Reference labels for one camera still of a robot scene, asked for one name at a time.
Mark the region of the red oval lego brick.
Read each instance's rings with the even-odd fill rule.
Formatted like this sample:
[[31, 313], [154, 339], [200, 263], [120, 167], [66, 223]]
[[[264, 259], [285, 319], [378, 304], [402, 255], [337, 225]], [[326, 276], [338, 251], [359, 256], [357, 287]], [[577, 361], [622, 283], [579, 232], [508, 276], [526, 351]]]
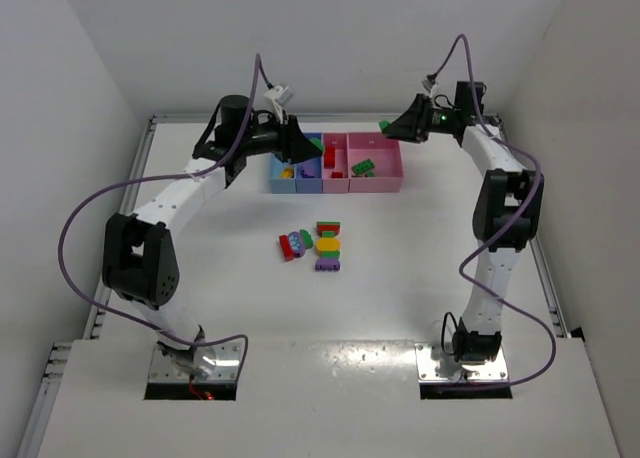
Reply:
[[334, 169], [336, 166], [336, 148], [327, 146], [324, 152], [324, 167], [326, 169]]

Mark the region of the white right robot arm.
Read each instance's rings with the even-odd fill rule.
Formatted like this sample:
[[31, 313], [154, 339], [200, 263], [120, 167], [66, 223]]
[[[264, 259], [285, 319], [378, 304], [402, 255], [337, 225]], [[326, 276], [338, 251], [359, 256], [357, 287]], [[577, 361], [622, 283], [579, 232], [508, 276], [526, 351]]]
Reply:
[[431, 132], [452, 136], [473, 160], [483, 181], [472, 216], [479, 249], [459, 271], [477, 262], [472, 292], [454, 325], [447, 354], [459, 363], [482, 364], [497, 357], [502, 342], [501, 315], [510, 275], [520, 253], [535, 237], [544, 178], [526, 168], [501, 136], [499, 127], [474, 116], [470, 90], [451, 109], [439, 109], [426, 93], [418, 93], [408, 109], [382, 129], [387, 139], [425, 142]]

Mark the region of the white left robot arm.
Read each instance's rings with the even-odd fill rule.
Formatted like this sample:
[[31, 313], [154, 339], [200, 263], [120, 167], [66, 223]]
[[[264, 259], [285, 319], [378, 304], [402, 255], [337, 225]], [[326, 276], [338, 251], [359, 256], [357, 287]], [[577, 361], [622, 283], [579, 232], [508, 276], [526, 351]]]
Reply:
[[202, 328], [178, 307], [175, 237], [230, 187], [249, 157], [269, 154], [294, 165], [321, 155], [297, 117], [285, 111], [287, 92], [275, 88], [265, 98], [269, 109], [256, 110], [245, 96], [223, 97], [183, 172], [146, 204], [106, 223], [102, 281], [144, 316], [168, 348], [190, 350], [205, 340]]

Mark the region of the green studded lego plate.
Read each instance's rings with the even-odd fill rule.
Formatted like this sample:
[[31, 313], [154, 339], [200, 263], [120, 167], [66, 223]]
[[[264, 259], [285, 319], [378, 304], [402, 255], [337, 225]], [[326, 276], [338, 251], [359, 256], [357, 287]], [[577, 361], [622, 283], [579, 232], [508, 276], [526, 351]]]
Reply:
[[354, 176], [367, 175], [372, 173], [374, 169], [375, 164], [371, 159], [362, 160], [351, 167], [351, 171]]

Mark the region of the small green lego brick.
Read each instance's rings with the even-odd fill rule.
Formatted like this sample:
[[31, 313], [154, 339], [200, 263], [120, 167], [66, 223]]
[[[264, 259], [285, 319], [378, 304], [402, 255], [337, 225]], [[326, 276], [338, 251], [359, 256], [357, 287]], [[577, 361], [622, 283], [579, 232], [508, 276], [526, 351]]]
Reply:
[[309, 141], [320, 151], [321, 154], [325, 152], [325, 147], [320, 138], [310, 138]]

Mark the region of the green lego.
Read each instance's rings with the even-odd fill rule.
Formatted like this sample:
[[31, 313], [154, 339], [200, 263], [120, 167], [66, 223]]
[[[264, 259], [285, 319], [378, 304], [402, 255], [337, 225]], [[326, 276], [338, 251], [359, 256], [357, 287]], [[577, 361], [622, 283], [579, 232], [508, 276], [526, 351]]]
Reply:
[[383, 134], [387, 133], [387, 128], [390, 126], [390, 122], [387, 120], [382, 120], [378, 122], [378, 126], [380, 129], [380, 132]]

